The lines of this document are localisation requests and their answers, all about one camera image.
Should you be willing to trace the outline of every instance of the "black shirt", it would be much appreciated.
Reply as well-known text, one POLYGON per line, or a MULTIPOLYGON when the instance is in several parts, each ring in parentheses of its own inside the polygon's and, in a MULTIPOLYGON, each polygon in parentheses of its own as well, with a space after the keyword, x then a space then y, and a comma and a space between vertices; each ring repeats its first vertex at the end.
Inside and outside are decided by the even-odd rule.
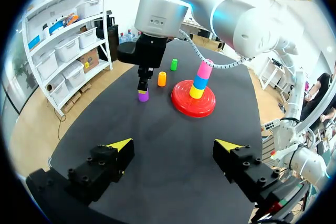
MULTIPOLYGON (((315 98, 312 100, 316 105, 319 104, 329 88, 330 74, 323 73, 317 80, 321 83, 321 87, 315 98)), ((323 114, 328 114, 332 107, 336 109, 336 95, 333 97, 323 114)))

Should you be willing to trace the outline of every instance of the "wooden floor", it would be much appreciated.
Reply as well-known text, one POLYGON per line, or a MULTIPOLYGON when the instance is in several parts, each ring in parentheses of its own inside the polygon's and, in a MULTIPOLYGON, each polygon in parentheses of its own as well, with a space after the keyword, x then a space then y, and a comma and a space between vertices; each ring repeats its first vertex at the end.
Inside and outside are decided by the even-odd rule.
MULTIPOLYGON (((121 62, 113 63, 113 71, 104 70, 90 83, 92 87, 75 103, 61 123, 59 137, 62 138, 80 113, 114 80, 119 78, 132 65, 121 62)), ((276 90, 268 86, 261 89, 260 82, 252 70, 249 71, 258 100, 261 123, 283 117, 278 107, 281 97, 276 90)), ((31 96, 23 108, 14 127, 9 151, 16 171, 27 176, 43 168, 48 170, 47 160, 51 156, 59 139, 57 136, 59 119, 54 108, 47 107, 47 100, 40 88, 31 96)))

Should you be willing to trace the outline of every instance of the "water bottle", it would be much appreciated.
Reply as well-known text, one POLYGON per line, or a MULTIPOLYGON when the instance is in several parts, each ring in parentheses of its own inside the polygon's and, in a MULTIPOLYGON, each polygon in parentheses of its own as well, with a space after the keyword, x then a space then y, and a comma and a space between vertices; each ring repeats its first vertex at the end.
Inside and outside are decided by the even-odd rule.
POLYGON ((127 37, 124 36, 124 33, 120 33, 119 44, 128 41, 127 37))
POLYGON ((128 34, 127 34, 128 41, 132 41, 132 39, 133 39, 134 36, 135 35, 131 33, 131 29, 128 29, 128 34))
POLYGON ((132 41, 133 41, 133 42, 136 42, 136 41, 138 40, 138 38, 140 37, 140 35, 141 35, 141 32, 139 31, 139 32, 138 32, 138 35, 137 35, 137 36, 134 36, 134 37, 132 38, 132 41))

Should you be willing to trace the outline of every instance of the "orange cup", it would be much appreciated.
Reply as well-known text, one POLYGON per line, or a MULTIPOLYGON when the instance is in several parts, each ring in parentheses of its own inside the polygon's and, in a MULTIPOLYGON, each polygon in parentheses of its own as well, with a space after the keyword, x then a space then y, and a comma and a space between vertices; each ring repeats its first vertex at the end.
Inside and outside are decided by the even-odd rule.
POLYGON ((158 86, 166 86, 166 72, 160 72, 158 76, 158 86))

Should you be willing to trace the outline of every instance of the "blue ring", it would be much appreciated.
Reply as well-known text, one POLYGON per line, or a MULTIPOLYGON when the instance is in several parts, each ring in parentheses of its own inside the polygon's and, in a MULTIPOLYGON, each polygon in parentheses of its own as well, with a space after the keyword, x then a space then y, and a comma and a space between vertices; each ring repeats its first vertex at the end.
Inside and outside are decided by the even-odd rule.
POLYGON ((198 75, 196 75, 194 80, 194 86, 197 89, 205 89, 206 85, 208 83, 208 79, 202 79, 198 75))

